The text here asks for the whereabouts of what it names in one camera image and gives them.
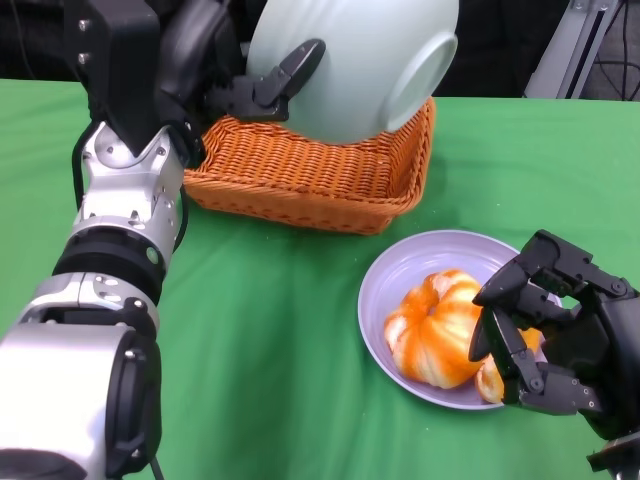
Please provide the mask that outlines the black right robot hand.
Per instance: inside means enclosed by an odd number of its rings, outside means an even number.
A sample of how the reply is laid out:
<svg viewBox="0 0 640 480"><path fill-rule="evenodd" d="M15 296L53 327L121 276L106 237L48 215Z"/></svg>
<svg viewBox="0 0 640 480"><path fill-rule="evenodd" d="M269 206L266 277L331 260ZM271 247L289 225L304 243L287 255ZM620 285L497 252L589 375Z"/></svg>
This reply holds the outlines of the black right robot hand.
<svg viewBox="0 0 640 480"><path fill-rule="evenodd" d="M537 231L473 300L468 357L492 357L502 403L582 414L605 440L639 428L639 292L590 253Z"/></svg>

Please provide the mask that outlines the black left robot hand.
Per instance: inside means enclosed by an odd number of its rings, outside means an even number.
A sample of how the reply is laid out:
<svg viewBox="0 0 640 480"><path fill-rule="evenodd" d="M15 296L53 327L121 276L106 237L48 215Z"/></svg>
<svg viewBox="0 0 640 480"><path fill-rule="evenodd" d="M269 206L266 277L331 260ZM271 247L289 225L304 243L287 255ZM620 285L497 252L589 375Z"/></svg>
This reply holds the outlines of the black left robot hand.
<svg viewBox="0 0 640 480"><path fill-rule="evenodd" d="M187 168L204 161L202 136L224 116L245 123L287 121L290 100L320 65L326 44L309 39L268 73L247 72L242 44L265 6L264 1L184 1L162 34L159 113L174 129Z"/></svg>

